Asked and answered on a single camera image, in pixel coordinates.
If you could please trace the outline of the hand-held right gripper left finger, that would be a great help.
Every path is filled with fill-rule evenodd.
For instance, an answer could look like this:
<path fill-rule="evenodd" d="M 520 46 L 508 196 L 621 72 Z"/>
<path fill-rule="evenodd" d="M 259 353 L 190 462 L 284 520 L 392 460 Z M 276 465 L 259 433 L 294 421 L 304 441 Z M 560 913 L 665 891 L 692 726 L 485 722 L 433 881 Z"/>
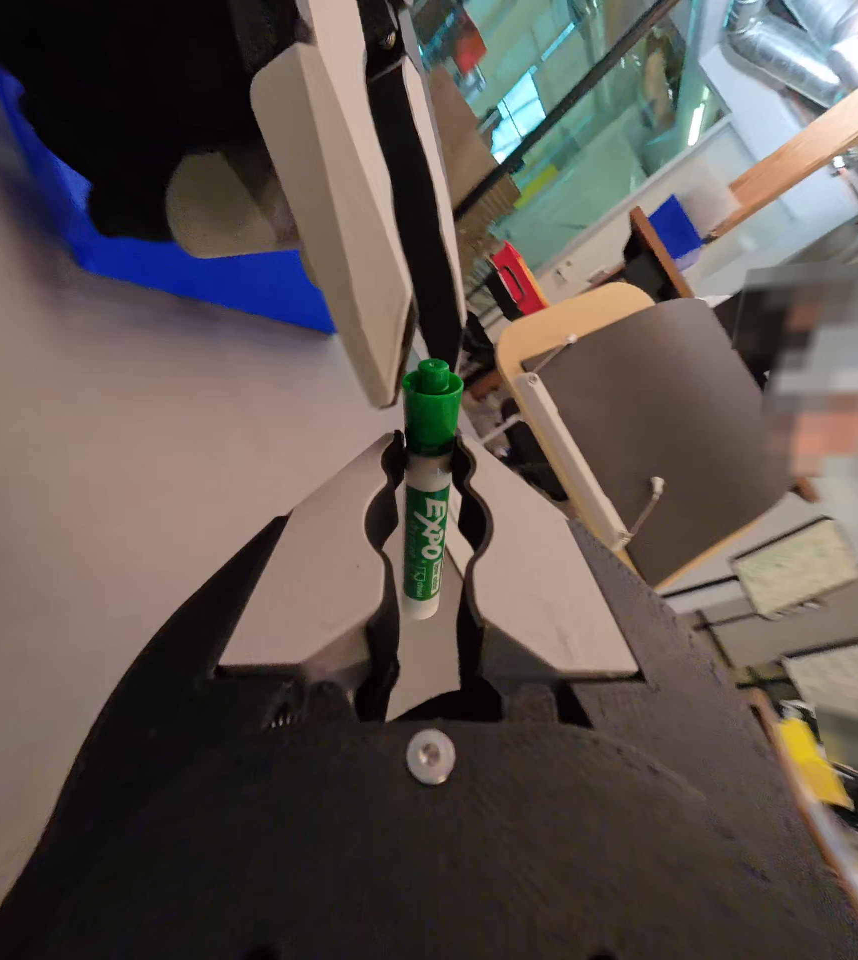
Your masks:
<path fill-rule="evenodd" d="M 291 510 L 220 669 L 343 687 L 392 672 L 400 616 L 385 545 L 404 462 L 402 435 L 384 434 Z"/>

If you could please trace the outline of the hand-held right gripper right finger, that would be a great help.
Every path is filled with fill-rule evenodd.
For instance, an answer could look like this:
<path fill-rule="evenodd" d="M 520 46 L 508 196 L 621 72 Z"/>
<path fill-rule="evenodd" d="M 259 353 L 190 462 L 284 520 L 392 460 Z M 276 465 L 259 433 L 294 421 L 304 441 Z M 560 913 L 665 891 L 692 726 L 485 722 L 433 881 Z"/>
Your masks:
<path fill-rule="evenodd" d="M 577 542 L 580 527 L 471 438 L 456 439 L 452 472 L 469 549 L 457 617 L 460 681 L 509 691 L 637 678 Z"/>

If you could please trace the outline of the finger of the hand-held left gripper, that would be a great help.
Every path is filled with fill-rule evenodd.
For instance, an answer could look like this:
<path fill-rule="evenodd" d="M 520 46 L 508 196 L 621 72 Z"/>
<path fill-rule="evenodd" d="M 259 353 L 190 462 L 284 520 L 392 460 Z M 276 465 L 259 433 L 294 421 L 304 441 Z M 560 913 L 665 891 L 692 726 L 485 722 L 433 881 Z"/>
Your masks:
<path fill-rule="evenodd" d="M 445 162 L 409 2 L 361 1 L 366 83 L 429 357 L 456 364 L 466 304 Z"/>
<path fill-rule="evenodd" d="M 356 2 L 268 2 L 284 33 L 250 104 L 357 378 L 394 405 L 414 305 L 365 75 Z"/>

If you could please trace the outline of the blue plastic bin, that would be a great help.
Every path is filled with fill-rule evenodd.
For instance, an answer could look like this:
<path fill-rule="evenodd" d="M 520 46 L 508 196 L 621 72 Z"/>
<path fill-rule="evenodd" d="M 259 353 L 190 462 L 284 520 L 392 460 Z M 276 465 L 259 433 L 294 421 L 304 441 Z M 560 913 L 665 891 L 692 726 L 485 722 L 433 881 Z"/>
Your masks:
<path fill-rule="evenodd" d="M 22 85 L 0 67 L 0 105 L 56 235 L 88 272 L 149 290 L 334 335 L 324 297 L 296 249 L 198 259 L 175 243 L 102 236 L 90 183 L 50 152 L 20 111 Z"/>

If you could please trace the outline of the green dry-erase marker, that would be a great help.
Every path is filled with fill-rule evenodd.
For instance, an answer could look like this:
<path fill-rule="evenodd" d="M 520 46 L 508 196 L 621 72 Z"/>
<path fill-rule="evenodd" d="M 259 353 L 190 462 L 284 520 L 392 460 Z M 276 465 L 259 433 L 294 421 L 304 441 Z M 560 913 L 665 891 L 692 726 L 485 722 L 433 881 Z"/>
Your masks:
<path fill-rule="evenodd" d="M 406 374 L 402 387 L 407 455 L 402 603 L 421 621 L 432 618 L 439 605 L 463 383 L 446 361 L 428 358 Z"/>

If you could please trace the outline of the person's left hand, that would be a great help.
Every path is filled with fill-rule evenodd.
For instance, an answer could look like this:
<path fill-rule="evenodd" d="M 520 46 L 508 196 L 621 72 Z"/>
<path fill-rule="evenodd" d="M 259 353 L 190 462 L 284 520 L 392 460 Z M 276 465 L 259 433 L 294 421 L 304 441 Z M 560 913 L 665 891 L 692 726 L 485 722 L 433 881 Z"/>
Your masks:
<path fill-rule="evenodd" d="M 290 1 L 0 1 L 0 67 L 109 238 L 171 241 L 175 169 L 255 144 L 251 81 L 303 36 Z"/>

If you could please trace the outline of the long red bin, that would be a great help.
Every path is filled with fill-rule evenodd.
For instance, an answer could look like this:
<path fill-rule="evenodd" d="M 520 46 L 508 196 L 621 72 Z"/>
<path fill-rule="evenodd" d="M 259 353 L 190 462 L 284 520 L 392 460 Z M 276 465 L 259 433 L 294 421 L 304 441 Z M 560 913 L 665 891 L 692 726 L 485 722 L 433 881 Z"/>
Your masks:
<path fill-rule="evenodd" d="M 490 272 L 485 287 L 507 321 L 514 322 L 549 307 L 526 261 L 511 243 L 504 242 L 487 262 Z"/>

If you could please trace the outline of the white board stand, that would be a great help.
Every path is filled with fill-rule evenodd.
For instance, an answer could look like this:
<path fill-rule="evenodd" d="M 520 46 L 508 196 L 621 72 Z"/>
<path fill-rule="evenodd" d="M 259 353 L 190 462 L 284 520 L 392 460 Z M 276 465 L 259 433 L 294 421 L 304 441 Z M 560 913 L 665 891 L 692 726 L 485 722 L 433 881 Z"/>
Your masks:
<path fill-rule="evenodd" d="M 520 426 L 529 428 L 533 442 L 560 486 L 574 514 L 612 552 L 624 554 L 631 542 L 632 523 L 625 521 L 587 460 L 572 431 L 563 422 L 540 372 L 523 370 L 508 379 L 505 389 L 517 410 L 489 425 L 479 436 L 486 448 L 515 448 L 508 433 Z"/>

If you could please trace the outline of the black round-top pole stand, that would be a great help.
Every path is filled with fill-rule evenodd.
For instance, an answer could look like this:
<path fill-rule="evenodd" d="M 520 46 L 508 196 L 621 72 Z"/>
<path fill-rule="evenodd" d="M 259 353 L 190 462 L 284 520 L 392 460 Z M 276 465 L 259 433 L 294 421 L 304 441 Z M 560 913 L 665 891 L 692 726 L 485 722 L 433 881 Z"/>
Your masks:
<path fill-rule="evenodd" d="M 467 195 L 454 206 L 453 214 L 456 224 L 459 225 L 504 179 L 517 173 L 523 166 L 526 155 L 539 144 L 585 96 L 594 91 L 615 69 L 623 57 L 679 4 L 679 1 L 657 1 L 646 8 L 605 54 L 592 65 L 547 113 L 545 118 L 521 138 L 519 145 L 500 161 L 495 169 L 487 173 L 473 186 Z"/>

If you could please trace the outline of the wooden board with black mat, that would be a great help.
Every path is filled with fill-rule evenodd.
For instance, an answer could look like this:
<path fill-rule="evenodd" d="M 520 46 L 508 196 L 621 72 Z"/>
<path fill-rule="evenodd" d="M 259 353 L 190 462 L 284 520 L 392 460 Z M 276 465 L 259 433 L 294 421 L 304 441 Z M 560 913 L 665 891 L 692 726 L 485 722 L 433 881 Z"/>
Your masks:
<path fill-rule="evenodd" d="M 618 559 L 662 588 L 729 546 L 795 486 L 763 395 L 713 309 L 656 303 L 610 282 L 511 321 L 495 344 L 505 384 L 540 373 L 582 455 L 632 525 Z"/>

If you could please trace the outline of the whiteboard with writing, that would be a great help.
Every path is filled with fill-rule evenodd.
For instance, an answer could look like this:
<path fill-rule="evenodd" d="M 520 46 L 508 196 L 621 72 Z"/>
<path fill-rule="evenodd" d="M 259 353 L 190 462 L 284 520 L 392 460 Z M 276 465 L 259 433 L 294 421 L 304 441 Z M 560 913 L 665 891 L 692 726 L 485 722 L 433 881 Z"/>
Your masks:
<path fill-rule="evenodd" d="M 767 619 L 858 581 L 855 551 L 829 517 L 761 543 L 729 565 L 753 611 Z"/>

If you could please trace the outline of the small blue bin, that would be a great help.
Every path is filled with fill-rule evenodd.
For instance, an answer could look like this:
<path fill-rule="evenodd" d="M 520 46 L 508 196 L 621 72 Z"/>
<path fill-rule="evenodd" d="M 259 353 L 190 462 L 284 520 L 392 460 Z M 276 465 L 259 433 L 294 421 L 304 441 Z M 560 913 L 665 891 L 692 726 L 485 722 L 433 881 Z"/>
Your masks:
<path fill-rule="evenodd" d="M 684 273 L 699 261 L 705 242 L 675 194 L 669 195 L 648 219 L 678 270 Z"/>

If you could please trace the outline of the wooden standing desk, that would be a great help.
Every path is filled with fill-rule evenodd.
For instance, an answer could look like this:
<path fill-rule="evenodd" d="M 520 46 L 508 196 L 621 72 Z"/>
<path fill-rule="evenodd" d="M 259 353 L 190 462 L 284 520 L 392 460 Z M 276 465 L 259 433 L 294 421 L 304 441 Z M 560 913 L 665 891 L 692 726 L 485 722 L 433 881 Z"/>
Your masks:
<path fill-rule="evenodd" d="M 665 198 L 672 223 L 695 234 L 695 246 L 674 258 L 668 240 L 655 225 L 655 213 L 641 206 L 629 211 L 629 234 L 623 263 L 610 274 L 655 301 L 693 297 L 685 276 L 707 246 L 737 230 L 759 211 L 795 190 L 836 158 L 858 151 L 858 89 L 773 153 L 732 181 L 722 181 L 699 156 L 687 161 L 683 179 Z"/>

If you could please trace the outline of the silver bent duct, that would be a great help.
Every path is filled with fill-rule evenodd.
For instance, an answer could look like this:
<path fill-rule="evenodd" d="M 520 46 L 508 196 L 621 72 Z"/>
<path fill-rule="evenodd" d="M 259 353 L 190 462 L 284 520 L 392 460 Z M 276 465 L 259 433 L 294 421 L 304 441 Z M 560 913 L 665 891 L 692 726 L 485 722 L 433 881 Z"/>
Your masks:
<path fill-rule="evenodd" d="M 858 1 L 732 1 L 724 39 L 735 56 L 824 107 L 858 89 Z"/>

